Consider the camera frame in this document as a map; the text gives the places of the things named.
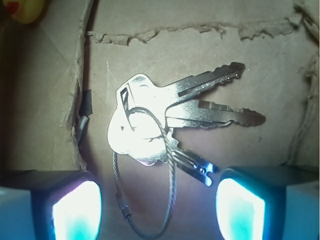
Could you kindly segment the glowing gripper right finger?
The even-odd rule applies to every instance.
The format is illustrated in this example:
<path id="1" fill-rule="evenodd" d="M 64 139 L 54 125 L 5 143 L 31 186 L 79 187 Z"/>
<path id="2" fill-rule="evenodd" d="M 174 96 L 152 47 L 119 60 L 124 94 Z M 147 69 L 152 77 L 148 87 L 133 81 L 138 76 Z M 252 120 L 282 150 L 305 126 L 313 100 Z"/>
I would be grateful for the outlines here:
<path id="1" fill-rule="evenodd" d="M 318 240 L 320 170 L 314 166 L 231 166 L 215 210 L 225 240 Z"/>

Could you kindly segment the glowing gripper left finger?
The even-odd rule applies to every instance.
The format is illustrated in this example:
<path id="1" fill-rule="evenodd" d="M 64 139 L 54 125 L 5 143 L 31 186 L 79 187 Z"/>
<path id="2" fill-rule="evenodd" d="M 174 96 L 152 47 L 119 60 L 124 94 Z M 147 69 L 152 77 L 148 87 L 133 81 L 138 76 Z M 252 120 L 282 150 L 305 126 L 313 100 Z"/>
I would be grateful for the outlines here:
<path id="1" fill-rule="evenodd" d="M 95 240 L 101 188 L 87 170 L 2 170 L 2 240 Z"/>

